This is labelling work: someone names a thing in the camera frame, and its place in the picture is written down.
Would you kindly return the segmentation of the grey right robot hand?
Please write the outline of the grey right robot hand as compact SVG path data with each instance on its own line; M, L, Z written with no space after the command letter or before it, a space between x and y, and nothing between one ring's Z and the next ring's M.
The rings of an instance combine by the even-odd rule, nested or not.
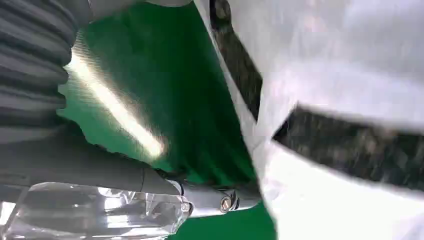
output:
M191 183L108 152L87 142L73 121L50 126L44 121L1 119L1 201L15 203L25 189L48 182L184 197L194 218L250 209L261 200L254 185Z

